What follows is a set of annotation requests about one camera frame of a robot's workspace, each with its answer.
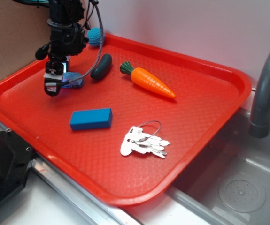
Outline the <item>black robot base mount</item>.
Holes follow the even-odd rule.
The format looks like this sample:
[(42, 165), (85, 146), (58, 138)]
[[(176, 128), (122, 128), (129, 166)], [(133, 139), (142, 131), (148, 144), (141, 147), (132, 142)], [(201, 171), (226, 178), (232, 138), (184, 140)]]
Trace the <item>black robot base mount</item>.
[(0, 205), (25, 188), (34, 148), (14, 131), (0, 131)]

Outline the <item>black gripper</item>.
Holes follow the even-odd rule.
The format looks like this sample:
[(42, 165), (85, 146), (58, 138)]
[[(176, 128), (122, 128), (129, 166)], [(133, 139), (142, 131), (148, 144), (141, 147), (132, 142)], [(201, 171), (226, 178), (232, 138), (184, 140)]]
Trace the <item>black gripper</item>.
[(70, 57), (80, 54), (89, 39), (77, 22), (62, 24), (48, 20), (47, 24), (51, 28), (50, 41), (36, 51), (35, 58), (37, 60), (49, 58), (43, 76), (44, 91), (54, 97), (61, 90), (59, 84), (62, 82), (63, 74), (69, 71)]

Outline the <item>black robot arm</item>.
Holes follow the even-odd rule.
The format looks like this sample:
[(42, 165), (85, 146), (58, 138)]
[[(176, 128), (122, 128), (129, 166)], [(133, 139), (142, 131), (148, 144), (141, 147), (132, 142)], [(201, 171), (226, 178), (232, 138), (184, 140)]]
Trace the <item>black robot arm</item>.
[(23, 5), (49, 8), (48, 26), (51, 28), (50, 40), (35, 53), (37, 60), (47, 59), (44, 74), (44, 91), (49, 96), (57, 96), (63, 86), (83, 75), (64, 81), (69, 58), (79, 55), (89, 43), (85, 31), (89, 30), (88, 16), (79, 0), (16, 0)]

